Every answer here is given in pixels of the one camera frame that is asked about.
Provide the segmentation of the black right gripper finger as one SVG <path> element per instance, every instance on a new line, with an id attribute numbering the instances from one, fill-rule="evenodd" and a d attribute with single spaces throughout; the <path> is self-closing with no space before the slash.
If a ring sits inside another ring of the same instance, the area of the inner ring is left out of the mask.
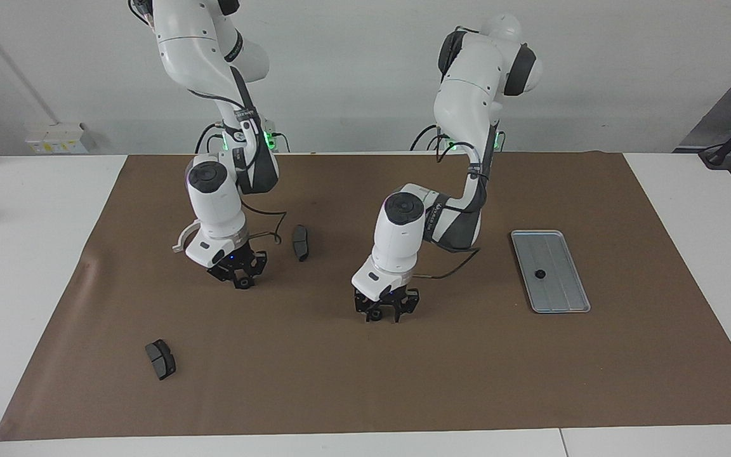
<path id="1" fill-rule="evenodd" d="M 233 286 L 238 289 L 237 278 L 235 271 L 231 268 L 227 268 L 221 265 L 214 265 L 207 269 L 209 275 L 212 275 L 215 279 L 221 282 L 231 281 Z"/>
<path id="2" fill-rule="evenodd" d="M 247 288 L 255 286 L 255 278 L 260 277 L 268 261 L 267 253 L 252 253 L 247 260 Z"/>

